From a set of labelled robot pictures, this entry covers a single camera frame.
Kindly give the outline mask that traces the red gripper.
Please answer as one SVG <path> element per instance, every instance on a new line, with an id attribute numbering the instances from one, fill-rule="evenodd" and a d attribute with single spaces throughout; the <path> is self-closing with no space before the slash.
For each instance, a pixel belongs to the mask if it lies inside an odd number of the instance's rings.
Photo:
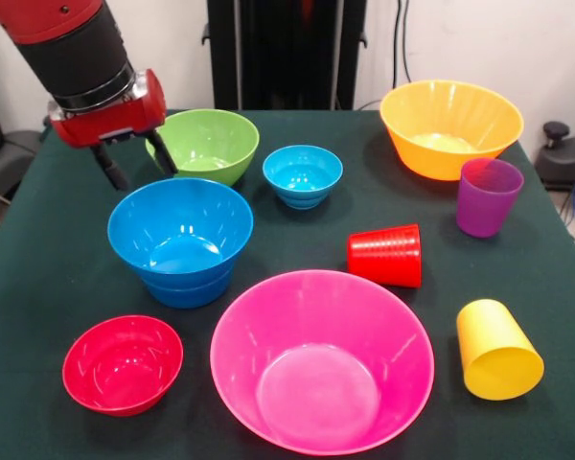
<path id="1" fill-rule="evenodd" d="M 123 97 L 87 112 L 68 112 L 55 101 L 48 103 L 49 121 L 59 137 L 71 147 L 90 147 L 94 158 L 115 190 L 127 191 L 129 182 L 118 164 L 100 143 L 125 134 L 142 134 L 153 146 L 155 159 L 166 176 L 178 168 L 155 130 L 164 124 L 167 106 L 162 86 L 151 69 L 137 71 Z"/>

